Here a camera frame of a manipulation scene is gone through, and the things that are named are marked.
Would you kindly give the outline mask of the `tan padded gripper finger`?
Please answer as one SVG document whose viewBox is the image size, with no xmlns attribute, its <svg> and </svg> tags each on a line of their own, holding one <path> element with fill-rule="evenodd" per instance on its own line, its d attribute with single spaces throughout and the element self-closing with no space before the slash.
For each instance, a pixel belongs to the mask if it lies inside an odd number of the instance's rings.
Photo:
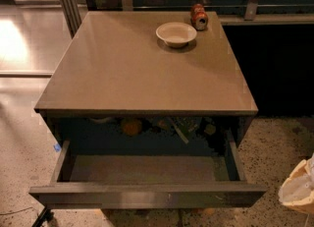
<svg viewBox="0 0 314 227">
<path fill-rule="evenodd" d="M 314 154 L 295 166 L 281 185 L 278 196 L 283 206 L 314 214 Z"/>
</svg>

